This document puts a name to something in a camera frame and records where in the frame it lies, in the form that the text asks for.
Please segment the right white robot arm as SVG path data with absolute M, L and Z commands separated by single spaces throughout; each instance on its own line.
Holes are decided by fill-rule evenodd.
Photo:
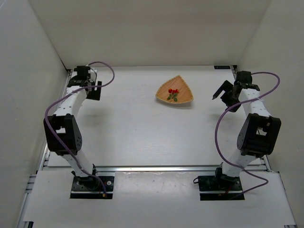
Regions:
M 243 107 L 247 116 L 237 137 L 237 149 L 215 172 L 215 182 L 226 186 L 235 184 L 252 161 L 273 152 L 281 120 L 267 111 L 257 85 L 226 80 L 213 95 L 217 97 L 226 104 L 226 112 Z

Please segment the cherry sprig with leaves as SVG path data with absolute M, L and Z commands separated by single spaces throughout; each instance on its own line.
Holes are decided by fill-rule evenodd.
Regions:
M 179 94 L 179 90 L 178 89 L 172 89 L 172 92 L 169 93 L 168 97 L 167 97 L 167 101 L 173 101 L 173 102 L 177 102 L 178 101 L 178 94 Z

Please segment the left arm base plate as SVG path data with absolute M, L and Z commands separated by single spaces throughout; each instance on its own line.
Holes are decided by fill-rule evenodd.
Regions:
M 114 194 L 114 175 L 99 176 L 105 186 L 92 177 L 73 177 L 71 199 L 111 200 Z

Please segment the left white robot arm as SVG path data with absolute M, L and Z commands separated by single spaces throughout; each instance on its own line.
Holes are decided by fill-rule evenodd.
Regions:
M 55 102 L 59 108 L 53 115 L 48 112 L 55 104 L 47 108 L 43 123 L 48 149 L 69 163 L 79 184 L 95 190 L 104 188 L 104 184 L 82 151 L 83 139 L 76 116 L 84 100 L 99 100 L 101 89 L 94 90 L 94 86 L 102 83 L 96 82 L 97 73 L 89 66 L 77 66 L 74 71 L 76 75 L 69 80 L 66 95 Z

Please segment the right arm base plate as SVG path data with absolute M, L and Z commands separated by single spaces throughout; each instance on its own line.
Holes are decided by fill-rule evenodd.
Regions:
M 193 183 L 199 186 L 200 201 L 245 200 L 239 177 L 235 182 L 218 183 L 214 176 L 198 176 Z

